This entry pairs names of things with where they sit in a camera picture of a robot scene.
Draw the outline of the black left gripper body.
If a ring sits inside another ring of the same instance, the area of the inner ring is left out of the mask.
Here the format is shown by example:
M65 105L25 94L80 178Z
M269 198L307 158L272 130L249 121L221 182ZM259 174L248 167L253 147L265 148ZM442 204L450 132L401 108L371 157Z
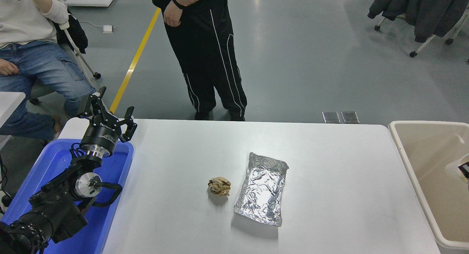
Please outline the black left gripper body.
M117 126L118 120L89 121L89 126L80 142L80 148L84 151L94 147L101 147L107 152L114 152L121 135L121 129Z

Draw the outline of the person's right hand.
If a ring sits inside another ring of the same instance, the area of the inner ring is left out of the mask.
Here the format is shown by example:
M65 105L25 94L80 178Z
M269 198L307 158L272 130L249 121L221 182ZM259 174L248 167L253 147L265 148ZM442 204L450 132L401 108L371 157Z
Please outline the person's right hand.
M176 4L170 2L163 12L163 20L166 25L169 25L171 27L178 27L181 24L180 20L182 13L182 9L177 7Z
M0 59L0 75L9 76L17 75L19 73L18 67L7 60Z

